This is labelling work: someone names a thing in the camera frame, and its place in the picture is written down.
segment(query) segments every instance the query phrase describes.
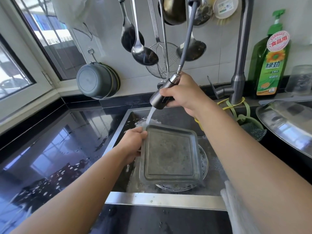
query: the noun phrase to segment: white tile wall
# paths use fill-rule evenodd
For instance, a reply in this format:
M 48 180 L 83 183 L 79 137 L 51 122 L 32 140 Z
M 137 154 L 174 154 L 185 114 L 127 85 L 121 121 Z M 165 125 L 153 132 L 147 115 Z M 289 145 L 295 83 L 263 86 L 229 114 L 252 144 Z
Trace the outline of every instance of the white tile wall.
M 145 39 L 145 46 L 151 46 L 155 43 L 154 31 L 152 29 L 150 13 L 147 0 L 135 0 L 138 10 L 139 30 Z M 158 15 L 157 0 L 153 0 L 156 11 L 156 20 L 160 39 L 162 38 L 161 19 Z M 290 56 L 288 59 L 285 74 L 290 74 L 295 65 L 312 64 L 312 45 L 301 46 L 297 36 L 300 34 L 298 26 L 305 19 L 302 10 L 312 0 L 255 0 L 252 28 L 249 38 L 247 61 L 245 65 L 245 75 L 248 76 L 251 53 L 254 45 L 264 37 L 271 24 L 274 23 L 272 13 L 274 10 L 286 9 L 281 22 L 284 29 L 289 31 L 294 38 Z M 79 32 L 75 32 L 79 45 L 88 59 L 92 61 L 92 56 L 87 54 L 89 48 L 95 50 L 97 61 L 112 66 L 120 75 L 122 85 L 118 95 L 129 95 L 137 93 L 152 92 L 156 90 L 158 78 L 153 77 L 146 68 L 138 64 L 130 53 L 125 51 L 120 43 L 121 27 L 123 23 L 118 0 L 95 0 L 93 3 L 93 12 L 89 19 L 99 33 L 92 41 Z M 130 20 L 132 11 L 130 0 L 125 2 L 127 13 Z M 231 21 L 224 26 L 218 26 L 214 20 L 209 20 L 201 28 L 193 29 L 194 37 L 206 43 L 207 50 L 205 54 L 196 61 L 186 62 L 183 70 L 192 75 L 199 85 L 209 84 L 207 75 L 213 83 L 230 82 L 235 69 L 235 59 L 237 51 L 237 41 L 240 23 L 240 10 L 232 16 Z M 180 45 L 185 40 L 186 24 L 178 26 L 166 25 L 167 41 Z

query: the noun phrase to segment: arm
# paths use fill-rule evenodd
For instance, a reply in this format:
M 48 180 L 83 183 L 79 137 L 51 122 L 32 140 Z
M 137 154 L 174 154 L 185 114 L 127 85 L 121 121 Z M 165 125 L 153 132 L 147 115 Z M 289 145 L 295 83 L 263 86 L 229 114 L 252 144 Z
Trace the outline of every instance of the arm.
M 12 233 L 88 233 L 123 167 L 139 154 L 147 132 L 128 130 L 119 144 Z
M 262 233 L 311 233 L 312 186 L 256 142 L 189 75 L 162 89 L 196 117 Z

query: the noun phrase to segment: green dish soap bottle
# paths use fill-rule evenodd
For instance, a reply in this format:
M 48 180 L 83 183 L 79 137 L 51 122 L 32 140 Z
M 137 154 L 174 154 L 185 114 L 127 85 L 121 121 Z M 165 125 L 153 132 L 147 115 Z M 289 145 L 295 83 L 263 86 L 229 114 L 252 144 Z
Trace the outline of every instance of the green dish soap bottle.
M 275 23 L 268 36 L 259 41 L 252 52 L 248 80 L 253 82 L 255 98 L 271 98 L 277 94 L 291 46 L 290 36 L 279 23 L 285 9 L 274 11 Z

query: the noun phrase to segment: hand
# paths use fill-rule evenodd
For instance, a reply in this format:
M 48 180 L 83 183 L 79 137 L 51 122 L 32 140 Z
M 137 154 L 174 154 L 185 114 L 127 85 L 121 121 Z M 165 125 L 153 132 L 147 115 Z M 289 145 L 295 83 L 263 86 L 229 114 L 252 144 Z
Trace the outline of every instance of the hand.
M 142 126 L 127 130 L 116 148 L 125 154 L 125 164 L 133 162 L 135 157 L 141 155 L 138 150 L 142 145 L 142 140 L 146 139 L 147 131 L 143 131 Z
M 200 108 L 204 101 L 209 100 L 193 78 L 184 72 L 181 72 L 179 85 L 160 89 L 159 92 L 162 96 L 173 96 L 175 99 L 168 102 L 168 107 L 182 106 L 192 117 L 195 117 L 196 109 Z

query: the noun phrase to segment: running water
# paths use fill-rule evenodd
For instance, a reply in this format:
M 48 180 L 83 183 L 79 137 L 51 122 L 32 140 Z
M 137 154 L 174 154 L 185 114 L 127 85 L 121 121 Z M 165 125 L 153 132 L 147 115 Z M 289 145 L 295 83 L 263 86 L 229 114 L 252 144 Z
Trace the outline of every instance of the running water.
M 149 116 L 148 116 L 147 119 L 146 119 L 146 124 L 147 124 L 147 125 L 149 124 L 149 122 L 150 122 L 150 120 L 151 120 L 151 118 L 152 118 L 152 115 L 153 115 L 153 113 L 154 113 L 155 110 L 156 110 L 156 108 L 154 108 L 154 107 L 151 108 L 150 113 L 149 113 Z

